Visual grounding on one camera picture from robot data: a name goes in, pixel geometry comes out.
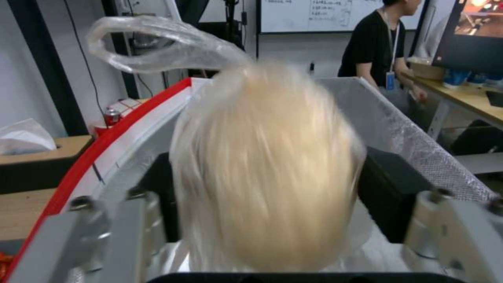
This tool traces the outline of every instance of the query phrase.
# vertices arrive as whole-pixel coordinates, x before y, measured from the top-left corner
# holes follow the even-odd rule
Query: screw
[[[489,211],[497,216],[503,216],[503,198],[498,197],[489,203]]]
[[[93,198],[88,195],[83,195],[74,198],[70,202],[70,211],[82,210],[82,209],[93,209],[94,203]]]
[[[142,187],[134,187],[127,192],[127,199],[141,198],[147,196],[147,190]]]
[[[453,193],[448,189],[434,188],[430,194],[430,201],[433,203],[440,203],[443,200],[451,199],[453,197]]]

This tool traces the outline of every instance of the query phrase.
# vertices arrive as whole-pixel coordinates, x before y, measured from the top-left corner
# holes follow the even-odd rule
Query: red can
[[[105,123],[108,127],[117,124],[121,119],[121,113],[115,109],[107,109],[105,111]]]

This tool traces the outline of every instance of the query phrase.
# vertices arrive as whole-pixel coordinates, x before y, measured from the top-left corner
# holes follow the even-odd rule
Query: cable
[[[244,10],[244,0],[241,0],[241,3],[243,4],[243,12],[245,12],[245,10]],[[242,28],[243,28],[243,33],[244,33],[243,48],[246,48],[246,25],[244,25],[244,26],[242,25]]]
[[[141,82],[141,84],[150,92],[150,98],[154,97],[154,93],[152,90],[148,87],[148,85],[141,79],[140,74],[136,74],[138,76],[138,80]]]
[[[134,17],[134,11],[133,11],[133,6],[131,5],[131,1],[127,0],[127,5],[129,6],[129,10],[131,11],[131,16]],[[133,40],[131,41],[131,51],[133,52],[133,55],[136,53],[136,50],[134,48],[134,32],[133,32]],[[138,80],[141,82],[141,84],[150,92],[150,97],[154,97],[154,93],[152,90],[148,87],[148,85],[143,81],[143,79],[140,77],[140,74],[137,74]]]
[[[127,0],[127,5],[129,5],[129,10],[131,10],[131,16],[134,17],[133,6],[131,5],[130,0]]]
[[[108,125],[106,122],[107,120],[105,119],[105,113],[103,112],[103,109],[101,108],[100,99],[98,97],[98,88],[96,87],[96,83],[94,81],[93,74],[91,73],[91,68],[89,67],[88,59],[86,57],[86,54],[84,53],[84,49],[82,48],[82,44],[80,43],[80,39],[79,39],[78,33],[77,33],[77,28],[75,27],[75,21],[73,20],[73,16],[71,14],[70,7],[68,6],[68,2],[66,0],[63,0],[63,2],[66,7],[66,11],[68,12],[68,16],[70,17],[71,27],[73,28],[73,33],[75,34],[75,38],[77,39],[78,47],[80,49],[80,52],[82,53],[82,57],[84,58],[84,62],[86,63],[86,68],[88,69],[89,78],[91,79],[91,83],[93,84],[93,88],[95,91],[95,97],[96,97],[96,104],[98,105],[98,108],[100,110],[101,116],[103,118],[103,122],[105,122],[105,126],[108,129]]]

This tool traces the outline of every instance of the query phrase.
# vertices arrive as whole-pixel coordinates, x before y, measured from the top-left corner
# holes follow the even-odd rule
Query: black cable
[[[131,16],[134,17],[133,6],[131,5],[131,1],[127,0],[127,5],[129,5],[129,10],[131,10]]]
[[[162,82],[164,83],[164,89],[170,87],[170,82],[168,81],[168,77],[166,76],[166,72],[161,72],[162,74]]]
[[[154,93],[152,90],[148,87],[148,85],[141,79],[140,74],[136,74],[138,76],[138,80],[141,82],[141,84],[150,92],[150,97],[154,97]]]
[[[245,10],[244,10],[244,0],[241,0],[241,2],[243,4],[243,12],[245,12]],[[243,24],[241,24],[241,25],[242,25],[243,33],[244,33],[243,48],[246,48],[246,25],[245,26],[243,26]]]
[[[103,122],[105,122],[105,126],[108,128],[106,119],[105,119],[105,113],[103,112],[103,109],[101,108],[100,104],[100,99],[98,97],[98,88],[96,87],[96,83],[93,78],[93,74],[91,73],[91,68],[89,67],[88,59],[86,57],[86,54],[84,53],[84,49],[82,48],[82,44],[80,43],[80,39],[78,37],[77,33],[77,28],[75,27],[75,21],[73,20],[73,16],[70,11],[70,7],[68,6],[68,2],[66,0],[63,0],[64,5],[66,7],[66,11],[68,12],[68,16],[70,17],[71,21],[71,27],[73,28],[73,33],[75,34],[75,38],[77,39],[78,47],[80,49],[80,52],[82,53],[82,57],[84,58],[84,62],[86,63],[86,68],[88,69],[89,73],[89,78],[91,79],[91,83],[93,84],[93,88],[95,91],[95,97],[96,97],[96,104],[98,105],[98,108],[100,109],[101,116],[103,117]]]
[[[129,10],[131,11],[131,16],[134,17],[134,11],[133,11],[133,6],[131,5],[131,1],[127,0],[127,5],[129,6]],[[136,53],[135,48],[134,48],[134,32],[133,32],[133,40],[131,40],[131,51],[133,52],[133,55]],[[140,74],[137,74],[138,80],[141,82],[141,84],[150,92],[150,97],[154,97],[154,93],[152,90],[148,87],[148,85],[143,81],[143,79],[140,77]]]

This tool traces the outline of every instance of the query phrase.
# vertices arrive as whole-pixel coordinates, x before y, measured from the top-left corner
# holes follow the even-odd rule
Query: monitor
[[[458,0],[433,65],[503,75],[503,1]]]

